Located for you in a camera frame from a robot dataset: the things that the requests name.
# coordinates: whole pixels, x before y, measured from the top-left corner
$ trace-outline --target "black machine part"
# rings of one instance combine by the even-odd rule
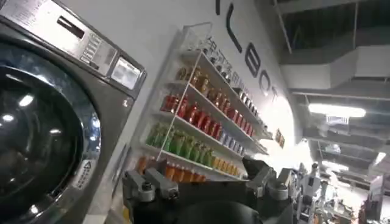
[[[164,178],[154,168],[145,171],[143,178],[155,186],[155,198],[152,202],[145,202],[136,197],[137,194],[125,191],[139,189],[137,186],[126,186],[134,183],[127,180],[130,175],[125,175],[124,204],[129,208],[131,221],[139,223],[236,223],[250,224],[262,223],[269,217],[279,217],[283,220],[279,223],[292,223],[292,200],[288,194],[289,181],[286,177],[276,179],[274,171],[269,166],[252,162],[251,172],[257,170],[258,176],[263,176],[272,184],[268,187],[267,181],[256,181],[263,190],[263,195],[257,195],[248,183],[254,181],[226,181],[204,183],[175,183]]]

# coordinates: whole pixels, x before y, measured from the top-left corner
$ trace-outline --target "digital display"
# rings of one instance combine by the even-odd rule
[[[134,89],[140,76],[141,71],[121,57],[115,65],[111,78],[128,87],[128,89]]]

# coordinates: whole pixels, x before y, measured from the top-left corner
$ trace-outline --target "shelf unit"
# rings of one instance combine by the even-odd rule
[[[160,151],[160,149],[155,148],[151,145],[147,145],[147,144],[141,144],[141,147],[145,150],[148,150],[148,151],[154,152],[154,153],[158,153]],[[225,172],[222,172],[220,170],[205,166],[205,165],[200,164],[200,163],[196,163],[192,160],[183,158],[181,156],[178,156],[176,154],[173,154],[173,153],[170,153],[170,152],[167,152],[164,150],[161,151],[160,158],[167,159],[168,161],[170,161],[172,163],[180,164],[181,166],[189,167],[190,169],[193,169],[197,172],[204,173],[204,174],[206,174],[207,177],[219,176],[219,177],[222,177],[222,179],[220,179],[219,177],[216,177],[216,178],[220,179],[220,180],[231,180],[231,181],[241,180],[241,178],[239,178],[239,177],[230,175],[228,173],[225,173]]]
[[[164,111],[157,111],[156,113],[154,113],[154,115],[159,117],[161,121],[171,121],[175,116],[170,112],[164,112]],[[202,130],[188,123],[186,120],[182,119],[181,117],[178,116],[175,117],[174,126],[180,130],[187,132],[189,135],[194,136],[196,139],[200,140],[201,142],[208,144],[212,149],[216,150],[220,154],[226,155],[236,161],[241,161],[243,158],[238,153],[222,145],[217,139],[204,133]]]
[[[168,86],[177,89],[185,89],[186,85],[186,81],[174,81],[168,83]],[[263,147],[260,143],[256,143],[256,140],[254,140],[245,131],[243,131],[235,122],[233,122],[229,117],[227,117],[215,104],[213,104],[208,98],[206,98],[201,92],[199,92],[199,90],[197,90],[190,83],[188,84],[186,94],[188,95],[189,99],[192,99],[193,102],[196,101],[201,108],[205,109],[207,112],[210,112],[213,115],[213,118],[220,122],[224,129],[227,130],[230,135],[234,136],[238,142],[246,146],[247,149],[252,149],[252,152],[254,153],[262,153],[268,155],[265,147]],[[183,120],[183,122],[185,122],[187,125],[192,126],[185,120]]]
[[[182,53],[182,59],[188,65],[194,65],[199,57],[198,64],[202,70],[207,71],[209,74],[210,82],[217,88],[221,88],[226,96],[230,99],[231,106],[238,110],[246,121],[249,121],[255,131],[259,134],[260,139],[272,139],[272,135],[268,133],[263,125],[263,121],[256,117],[245,103],[239,98],[233,88],[226,82],[225,78],[220,75],[219,71],[214,67],[212,62],[201,51],[185,51]]]

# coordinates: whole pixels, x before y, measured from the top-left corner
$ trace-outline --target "gray appliance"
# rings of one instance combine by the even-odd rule
[[[59,3],[0,0],[0,223],[82,223],[145,76]]]

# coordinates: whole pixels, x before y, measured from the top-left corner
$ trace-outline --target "bolt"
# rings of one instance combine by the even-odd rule
[[[142,184],[142,190],[143,191],[151,191],[152,190],[152,184],[150,182],[144,182]]]

